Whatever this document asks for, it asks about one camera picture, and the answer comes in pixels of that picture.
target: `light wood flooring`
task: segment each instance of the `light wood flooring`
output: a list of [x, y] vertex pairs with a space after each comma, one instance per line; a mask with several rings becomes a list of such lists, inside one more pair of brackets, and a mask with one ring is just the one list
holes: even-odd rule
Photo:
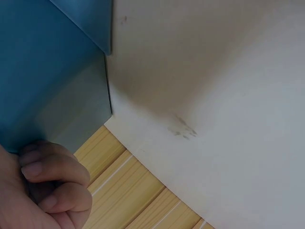
[[84, 229], [213, 229], [104, 126], [75, 155], [91, 175], [93, 207]]

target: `dark stain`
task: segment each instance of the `dark stain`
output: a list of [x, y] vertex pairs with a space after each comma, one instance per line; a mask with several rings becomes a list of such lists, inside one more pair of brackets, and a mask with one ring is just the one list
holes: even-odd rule
[[186, 126], [186, 127], [189, 127], [189, 126], [186, 124], [186, 122], [185, 122], [181, 117], [179, 117], [179, 116], [176, 115], [176, 114], [175, 114], [175, 117], [178, 119], [178, 121], [179, 121], [182, 125], [184, 125], [184, 126]]
[[126, 24], [127, 23], [127, 19], [128, 19], [127, 16], [124, 16], [124, 17], [120, 18], [121, 25]]
[[185, 130], [190, 131], [190, 135], [196, 137], [198, 134], [196, 131], [194, 131], [192, 128], [189, 127], [189, 125], [178, 115], [175, 114], [176, 119], [178, 120], [179, 123], [184, 125]]

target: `white wall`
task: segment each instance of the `white wall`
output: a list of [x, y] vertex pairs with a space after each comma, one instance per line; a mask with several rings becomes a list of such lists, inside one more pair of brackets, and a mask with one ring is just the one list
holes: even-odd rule
[[305, 2], [116, 0], [106, 126], [217, 229], [305, 224]]

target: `finger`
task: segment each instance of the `finger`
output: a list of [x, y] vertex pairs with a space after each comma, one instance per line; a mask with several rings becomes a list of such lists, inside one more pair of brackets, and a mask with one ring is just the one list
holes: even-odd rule
[[50, 155], [21, 168], [24, 177], [31, 183], [45, 181], [74, 182], [88, 186], [88, 170], [69, 156]]
[[42, 160], [44, 157], [53, 154], [66, 155], [77, 160], [69, 150], [59, 144], [47, 141], [38, 141], [35, 143], [35, 145], [28, 145], [22, 150], [21, 156], [19, 157], [21, 166]]
[[87, 211], [92, 207], [92, 195], [84, 186], [71, 182], [64, 183], [38, 206], [47, 213]]
[[49, 196], [54, 190], [55, 186], [52, 182], [42, 183], [27, 183], [32, 200], [38, 204], [47, 196]]

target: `white surface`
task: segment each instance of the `white surface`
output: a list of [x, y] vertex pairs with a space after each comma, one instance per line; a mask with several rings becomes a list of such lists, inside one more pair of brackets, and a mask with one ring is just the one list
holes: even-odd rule
[[303, 228], [305, 3], [114, 10], [106, 126], [217, 229]]

